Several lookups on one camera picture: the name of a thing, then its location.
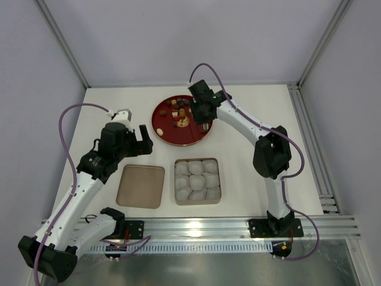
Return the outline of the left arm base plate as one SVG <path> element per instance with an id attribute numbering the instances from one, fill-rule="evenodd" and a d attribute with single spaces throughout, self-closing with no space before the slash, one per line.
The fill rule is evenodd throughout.
<path id="1" fill-rule="evenodd" d="M 126 220 L 122 238 L 125 241 L 141 240 L 143 238 L 145 222 L 143 220 Z"/>

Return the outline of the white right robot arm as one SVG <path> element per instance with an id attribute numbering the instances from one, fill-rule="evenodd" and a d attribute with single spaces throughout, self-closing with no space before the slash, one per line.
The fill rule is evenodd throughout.
<path id="1" fill-rule="evenodd" d="M 272 237 L 289 235 L 295 213 L 288 202 L 289 162 L 292 158 L 288 134 L 283 126 L 273 128 L 241 110 L 229 94 L 214 92 L 204 80 L 191 83 L 190 108 L 198 125 L 219 119 L 242 134 L 254 147 L 253 166 L 264 178 L 268 210 L 264 232 Z"/>

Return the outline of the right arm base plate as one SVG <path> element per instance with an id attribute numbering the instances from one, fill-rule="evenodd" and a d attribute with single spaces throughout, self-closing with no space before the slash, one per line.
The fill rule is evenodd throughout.
<path id="1" fill-rule="evenodd" d="M 301 238 L 304 236 L 299 219 L 281 223 L 269 219 L 250 219 L 248 229 L 251 238 Z"/>

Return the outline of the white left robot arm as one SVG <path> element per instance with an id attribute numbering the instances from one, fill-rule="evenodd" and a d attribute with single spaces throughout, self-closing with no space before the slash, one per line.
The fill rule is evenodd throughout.
<path id="1" fill-rule="evenodd" d="M 122 123 L 107 123 L 100 139 L 74 170 L 73 183 L 44 225 L 34 236 L 23 236 L 18 249 L 34 271 L 63 282 L 71 276 L 83 253 L 106 237 L 118 237 L 125 229 L 124 213 L 106 207 L 80 231 L 77 222 L 94 196 L 105 186 L 118 164 L 129 157 L 152 153 L 153 142 L 145 125 L 141 140 Z"/>

